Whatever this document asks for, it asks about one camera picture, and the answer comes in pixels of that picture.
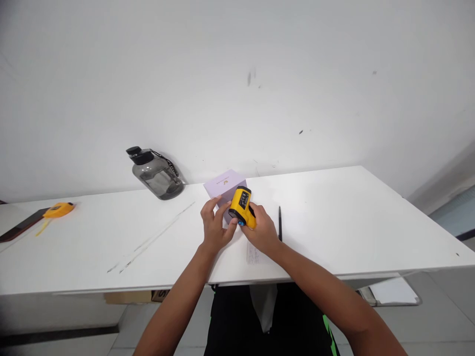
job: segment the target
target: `yellow tape measure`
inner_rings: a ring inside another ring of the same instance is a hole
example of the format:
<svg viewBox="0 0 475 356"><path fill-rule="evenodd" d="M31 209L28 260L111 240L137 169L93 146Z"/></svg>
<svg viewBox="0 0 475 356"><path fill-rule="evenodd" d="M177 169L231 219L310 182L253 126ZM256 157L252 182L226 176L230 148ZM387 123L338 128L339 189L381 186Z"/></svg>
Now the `yellow tape measure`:
<svg viewBox="0 0 475 356"><path fill-rule="evenodd" d="M36 234L36 236L39 236L49 225L52 219L54 218L60 218L61 216L65 216L69 212L71 212L74 209L73 203L57 203L53 205L51 208L49 208L46 213L43 214L43 218L45 218L45 222L43 223L43 226L40 231Z"/></svg>

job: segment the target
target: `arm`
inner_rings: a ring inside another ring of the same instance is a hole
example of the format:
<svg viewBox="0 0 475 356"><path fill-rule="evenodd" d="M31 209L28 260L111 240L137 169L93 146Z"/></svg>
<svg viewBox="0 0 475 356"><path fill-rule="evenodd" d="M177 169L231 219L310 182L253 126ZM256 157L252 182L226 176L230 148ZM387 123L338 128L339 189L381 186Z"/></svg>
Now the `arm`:
<svg viewBox="0 0 475 356"><path fill-rule="evenodd" d="M323 267L279 241L264 207L251 203L257 227L242 231L260 251L278 263L300 289L345 334L356 356L406 355L383 319L363 298Z"/></svg>
<svg viewBox="0 0 475 356"><path fill-rule="evenodd" d="M231 202L223 205L214 216L213 209L221 199L209 200L201 210L204 242L198 247L188 266L147 325L134 356L173 355L188 326L198 298L208 280L218 252L231 241L238 220L232 219L223 228L223 214Z"/></svg>

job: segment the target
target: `left hand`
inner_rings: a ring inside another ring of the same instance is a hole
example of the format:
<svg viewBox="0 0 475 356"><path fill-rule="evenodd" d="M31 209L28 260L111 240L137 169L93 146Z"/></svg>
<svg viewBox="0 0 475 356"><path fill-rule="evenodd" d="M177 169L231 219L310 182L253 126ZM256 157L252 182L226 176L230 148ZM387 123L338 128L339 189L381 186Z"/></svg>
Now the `left hand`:
<svg viewBox="0 0 475 356"><path fill-rule="evenodd" d="M204 225L204 241L202 246L211 253L218 254L218 252L225 247L233 238L238 220L231 219L229 227L223 228L223 215L228 210L231 202L227 202L214 215L213 209L216 203L221 199L221 195L208 200L201 209L201 217Z"/></svg>

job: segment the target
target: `black pen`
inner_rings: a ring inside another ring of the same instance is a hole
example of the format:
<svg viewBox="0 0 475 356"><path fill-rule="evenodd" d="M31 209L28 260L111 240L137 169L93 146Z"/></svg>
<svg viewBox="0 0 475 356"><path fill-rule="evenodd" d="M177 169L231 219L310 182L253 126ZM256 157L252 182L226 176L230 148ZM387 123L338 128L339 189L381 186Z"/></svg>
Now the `black pen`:
<svg viewBox="0 0 475 356"><path fill-rule="evenodd" d="M280 206L279 206L279 240L282 241L282 214L281 214Z"/></svg>

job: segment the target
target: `gray water bottle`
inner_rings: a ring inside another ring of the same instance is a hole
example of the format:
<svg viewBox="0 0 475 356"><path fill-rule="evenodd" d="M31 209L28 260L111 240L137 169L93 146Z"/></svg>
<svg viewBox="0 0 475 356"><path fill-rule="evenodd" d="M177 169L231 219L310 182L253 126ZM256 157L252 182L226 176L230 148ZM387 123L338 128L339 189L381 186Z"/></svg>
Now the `gray water bottle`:
<svg viewBox="0 0 475 356"><path fill-rule="evenodd" d="M138 146L126 150L134 161L132 173L156 195L158 199L168 200L180 194L185 185L178 178L178 171L170 160L150 149Z"/></svg>

